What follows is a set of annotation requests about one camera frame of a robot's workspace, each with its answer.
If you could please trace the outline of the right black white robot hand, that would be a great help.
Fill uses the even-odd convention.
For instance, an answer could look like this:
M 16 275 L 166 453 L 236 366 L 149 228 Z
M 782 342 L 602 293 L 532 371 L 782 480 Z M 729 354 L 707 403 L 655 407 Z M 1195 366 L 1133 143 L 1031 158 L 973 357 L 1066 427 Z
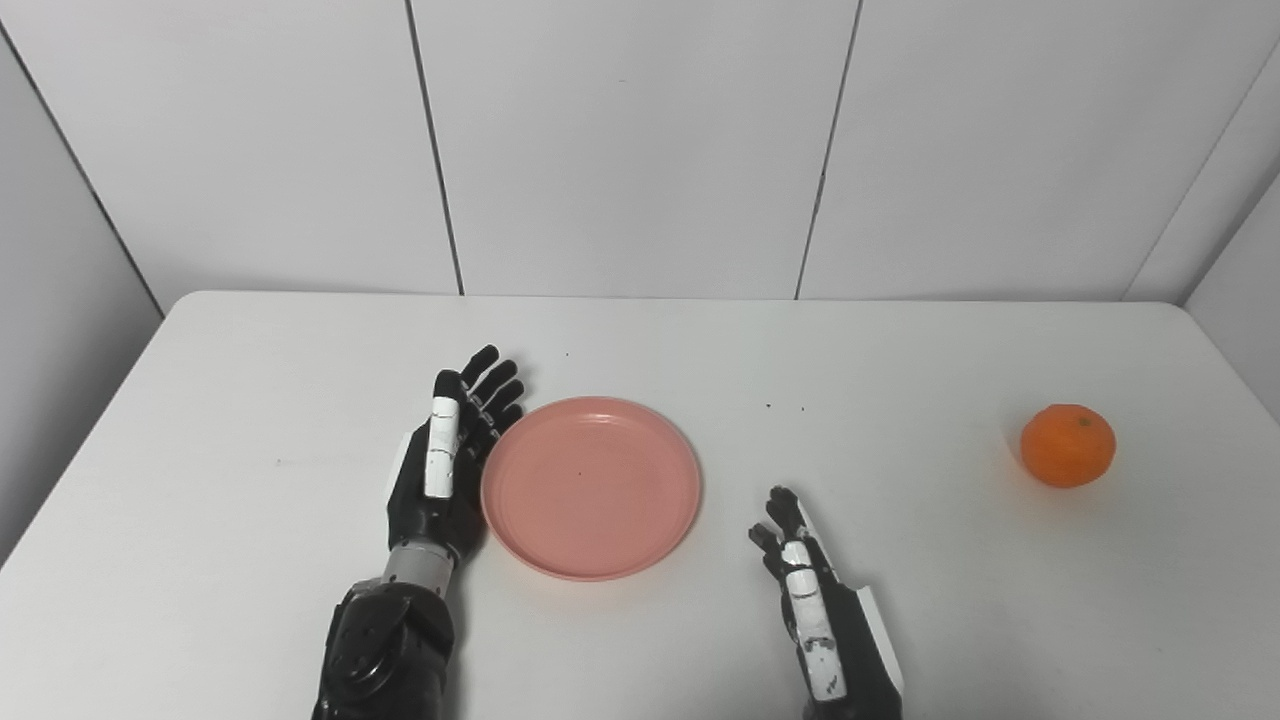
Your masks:
M 805 719 L 901 719 L 902 671 L 868 585 L 842 583 L 814 523 L 785 486 L 765 501 L 769 524 L 748 533 L 780 587 L 783 625 L 808 692 Z

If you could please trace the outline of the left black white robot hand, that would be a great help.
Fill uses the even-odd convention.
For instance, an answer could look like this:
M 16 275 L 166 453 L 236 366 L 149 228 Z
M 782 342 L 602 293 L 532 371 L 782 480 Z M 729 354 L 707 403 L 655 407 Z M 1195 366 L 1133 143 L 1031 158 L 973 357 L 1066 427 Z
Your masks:
M 430 415 L 410 434 L 387 501 L 390 550 L 434 544 L 454 562 L 474 555 L 486 528 L 483 470 L 524 416 L 524 393 L 517 363 L 494 345 L 436 374 Z

